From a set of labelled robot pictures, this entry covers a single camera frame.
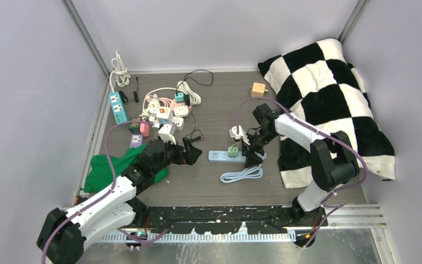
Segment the orange cube adapter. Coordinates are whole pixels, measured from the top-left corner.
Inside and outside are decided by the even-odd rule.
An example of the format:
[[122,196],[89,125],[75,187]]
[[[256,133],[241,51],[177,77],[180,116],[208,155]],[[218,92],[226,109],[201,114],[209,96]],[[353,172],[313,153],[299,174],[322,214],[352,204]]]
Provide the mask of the orange cube adapter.
[[254,82],[251,88],[251,97],[263,97],[268,93],[266,84]]

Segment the light blue power strip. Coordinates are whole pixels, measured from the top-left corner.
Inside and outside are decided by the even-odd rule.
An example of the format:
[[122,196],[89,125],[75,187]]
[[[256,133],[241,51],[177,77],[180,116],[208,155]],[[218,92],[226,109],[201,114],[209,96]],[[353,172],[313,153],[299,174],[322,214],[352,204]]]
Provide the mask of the light blue power strip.
[[209,151],[208,160],[212,163],[245,163],[246,158],[241,151],[237,151],[234,156],[229,156],[227,151]]

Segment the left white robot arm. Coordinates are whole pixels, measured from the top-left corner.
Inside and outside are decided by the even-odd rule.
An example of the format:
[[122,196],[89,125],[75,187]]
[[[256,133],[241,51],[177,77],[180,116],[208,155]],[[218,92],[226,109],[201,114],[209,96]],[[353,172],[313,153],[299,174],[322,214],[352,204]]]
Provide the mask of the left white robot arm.
[[193,165],[203,153],[188,138],[183,145],[151,140],[113,183],[81,204],[48,213],[36,245],[42,261],[76,263],[86,249],[110,232],[143,226],[148,206],[137,198],[171,164]]

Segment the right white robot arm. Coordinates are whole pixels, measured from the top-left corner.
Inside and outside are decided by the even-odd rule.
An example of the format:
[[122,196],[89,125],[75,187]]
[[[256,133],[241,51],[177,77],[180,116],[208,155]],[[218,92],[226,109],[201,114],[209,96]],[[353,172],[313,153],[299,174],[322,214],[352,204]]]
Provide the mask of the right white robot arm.
[[299,226],[305,226],[330,193],[360,172],[349,137],[342,131],[332,134],[318,131],[299,118],[272,110],[266,103],[257,106],[253,116],[259,130],[243,137],[242,154],[246,158],[247,168],[262,163],[264,146],[278,135],[291,139],[310,154],[313,180],[292,201],[290,208],[292,220]]

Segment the green plug adapter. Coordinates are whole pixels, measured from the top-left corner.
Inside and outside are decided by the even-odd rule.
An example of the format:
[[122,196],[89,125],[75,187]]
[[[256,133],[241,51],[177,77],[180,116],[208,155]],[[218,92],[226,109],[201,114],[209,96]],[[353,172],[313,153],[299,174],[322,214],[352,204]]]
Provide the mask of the green plug adapter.
[[236,147],[236,146],[228,147],[227,156],[231,157],[231,158],[237,157],[238,156],[238,147]]

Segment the teal power strip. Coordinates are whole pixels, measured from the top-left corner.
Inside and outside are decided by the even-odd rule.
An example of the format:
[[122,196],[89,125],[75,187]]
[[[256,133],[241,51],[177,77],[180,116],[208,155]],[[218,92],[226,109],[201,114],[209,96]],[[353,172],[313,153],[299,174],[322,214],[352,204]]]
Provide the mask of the teal power strip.
[[127,122],[127,116],[121,94],[119,92],[112,92],[108,95],[108,100],[116,123],[120,124]]

